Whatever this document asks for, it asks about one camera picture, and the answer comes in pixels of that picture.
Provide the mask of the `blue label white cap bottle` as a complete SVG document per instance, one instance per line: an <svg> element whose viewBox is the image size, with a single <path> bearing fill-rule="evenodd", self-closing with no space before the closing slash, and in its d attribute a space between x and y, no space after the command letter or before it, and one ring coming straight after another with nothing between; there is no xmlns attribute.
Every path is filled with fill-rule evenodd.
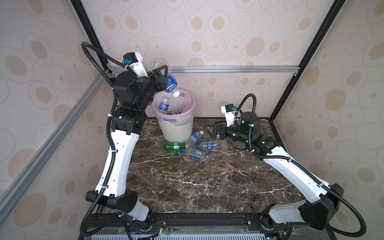
<svg viewBox="0 0 384 240"><path fill-rule="evenodd" d="M169 96L163 96L160 99L159 111L162 114L168 114L170 110L171 98Z"/></svg>

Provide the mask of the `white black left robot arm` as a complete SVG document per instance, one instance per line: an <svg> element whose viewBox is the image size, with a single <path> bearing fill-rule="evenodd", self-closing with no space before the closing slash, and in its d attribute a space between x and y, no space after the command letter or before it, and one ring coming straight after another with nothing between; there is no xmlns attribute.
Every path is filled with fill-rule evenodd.
<svg viewBox="0 0 384 240"><path fill-rule="evenodd" d="M108 159L95 190L86 194L86 200L91 202L91 206L82 220L80 234L83 237L92 236L116 217L123 221L137 221L141 227L150 229L152 210L139 201L137 192L127 189L126 181L134 148L147 119L146 108L153 102L155 94L168 86L168 66L162 65L147 71L138 52L127 53L123 62L118 62L87 42L82 42L81 47L110 85L114 100L106 125L110 144ZM116 78L109 77L90 54L90 50L126 71ZM117 213L90 231L87 220L97 205L116 210Z"/></svg>

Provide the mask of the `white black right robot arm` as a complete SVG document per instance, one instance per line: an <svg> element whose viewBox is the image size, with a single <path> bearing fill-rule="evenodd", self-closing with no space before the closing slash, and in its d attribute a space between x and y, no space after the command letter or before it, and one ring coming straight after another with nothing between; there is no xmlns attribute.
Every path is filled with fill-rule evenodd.
<svg viewBox="0 0 384 240"><path fill-rule="evenodd" d="M226 120L212 125L213 130L209 134L213 139L231 139L245 144L251 155L276 169L303 195L304 199L300 202L268 207L260 217L263 228L268 231L272 224L305 223L319 231L329 229L351 238L363 236L367 224L356 208L344 199L344 189L318 178L290 156L277 141L261 134L261 120L256 115L256 106L254 94L246 95L239 106L222 106ZM345 205L355 215L360 224L359 230L346 232L329 224L340 205Z"/></svg>

